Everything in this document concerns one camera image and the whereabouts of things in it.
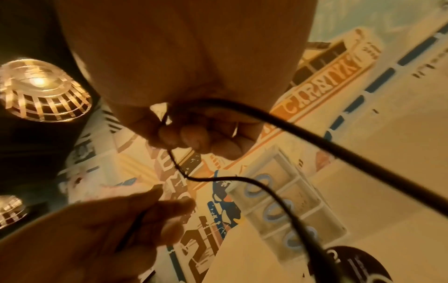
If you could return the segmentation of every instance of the black circular sticker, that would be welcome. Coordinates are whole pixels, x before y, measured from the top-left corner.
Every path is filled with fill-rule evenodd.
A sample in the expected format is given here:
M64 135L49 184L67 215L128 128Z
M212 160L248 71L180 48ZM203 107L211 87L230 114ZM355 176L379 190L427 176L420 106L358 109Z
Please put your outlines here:
M338 246L325 250L342 272L355 283L392 283L384 266L370 254L353 247ZM314 275L308 263L310 276Z

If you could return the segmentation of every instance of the wall mural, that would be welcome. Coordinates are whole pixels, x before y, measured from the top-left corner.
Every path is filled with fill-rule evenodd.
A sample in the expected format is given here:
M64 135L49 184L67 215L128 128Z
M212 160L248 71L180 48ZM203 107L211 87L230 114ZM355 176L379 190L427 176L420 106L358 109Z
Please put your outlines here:
M438 0L319 1L308 48L272 113L328 139L342 140L347 135L336 132L349 124L348 116L366 105L363 99L369 101L363 91L369 92L371 84L379 89L378 84L387 81L388 73L381 75L375 70L383 64L381 58L389 56L390 43L441 10ZM423 40L442 38L447 33L442 27L428 31ZM415 46L419 45L403 48L411 52ZM412 64L404 68L412 67L409 76L423 78L438 68L435 60L442 57L435 55L418 68ZM166 109L164 105L153 108L160 117ZM181 167L195 177L236 175L272 145L285 152L307 176L333 160L270 125L264 127L256 145L236 161L212 154L201 156L189 149L178 149L174 154ZM104 103L94 110L58 180L71 203L144 191L155 185L163 187L165 200L196 199L195 211L181 219L186 232L180 243L159 250L154 269L163 282L202 282L227 232L245 221L225 192L229 182L185 180L165 150L150 147L124 128Z

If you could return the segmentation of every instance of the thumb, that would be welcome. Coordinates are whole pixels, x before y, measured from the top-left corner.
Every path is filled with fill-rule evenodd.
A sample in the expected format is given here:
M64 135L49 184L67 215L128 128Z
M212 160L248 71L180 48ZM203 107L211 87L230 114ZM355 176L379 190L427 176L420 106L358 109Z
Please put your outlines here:
M153 206L162 194L163 189L157 187L147 193L77 203L61 211L61 217L64 222L71 221L82 226L95 226L134 218Z
M106 103L123 126L148 140L153 147L169 148L159 138L160 119L149 107L116 104L109 100Z

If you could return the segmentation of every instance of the black cable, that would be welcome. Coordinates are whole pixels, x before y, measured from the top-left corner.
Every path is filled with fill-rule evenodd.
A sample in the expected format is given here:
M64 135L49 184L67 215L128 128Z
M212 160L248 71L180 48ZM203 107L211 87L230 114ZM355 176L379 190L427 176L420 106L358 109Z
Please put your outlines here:
M334 143L331 143L324 138L313 134L303 128L300 128L294 124L288 123L278 117L275 117L269 113L266 113L257 108L253 108L251 106L247 106L244 104L239 104L227 100L222 99L202 99L193 102L183 103L182 107L173 108L170 113L166 113L162 119L162 123L165 124L168 118L168 114L176 114L180 111L185 111L186 109L191 110L192 108L199 107L219 107L226 108L236 112L244 113L248 116L254 117L260 121L269 123L274 125L284 131L287 131L298 138L304 139L311 144L314 144L326 152L334 155L335 157L341 159L342 161L358 168L359 170L365 172L366 174L394 187L400 192L412 197L413 199L427 205L428 207L434 209L444 216L448 216L448 200L437 195L436 193L431 192L427 188L420 186L402 176L399 176L391 171L384 169L383 167L366 160L365 158L339 146ZM268 186L263 183L246 178L246 177L214 177L214 178L196 178L188 176L179 164L176 163L175 158L170 150L168 150L168 154L173 161L175 168L181 173L181 175L191 181L196 182L217 182L217 181L241 181L249 184L253 184L258 186L265 192L267 192L277 203L278 205L285 211L288 215L292 228L296 231L300 240L307 251L309 261L313 270L315 270L315 280L318 283L340 283L340 282L349 282L349 280L343 276L339 268L336 266L334 261L327 256L327 254L323 251L323 249L314 241L314 239L309 235L306 231L300 220L289 210L286 204L281 200L281 198L274 193ZM123 239L120 241L117 246L117 251L120 251L124 248L126 243L129 241L133 233L138 230L141 225L141 220L143 219L144 213L140 214L132 226L129 228Z

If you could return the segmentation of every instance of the hand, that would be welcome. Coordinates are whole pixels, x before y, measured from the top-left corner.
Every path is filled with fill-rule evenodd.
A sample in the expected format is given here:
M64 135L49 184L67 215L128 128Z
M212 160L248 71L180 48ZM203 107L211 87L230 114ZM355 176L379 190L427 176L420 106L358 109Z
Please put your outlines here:
M192 199L158 201L162 189L91 201L38 219L0 241L2 282L138 283L155 262L156 247L183 235L170 219L191 213ZM128 246L114 253L140 212L142 226Z
M301 58L316 0L57 0L78 66L124 126L160 148L237 159L263 123L222 109L171 117L153 104L215 97L269 111Z

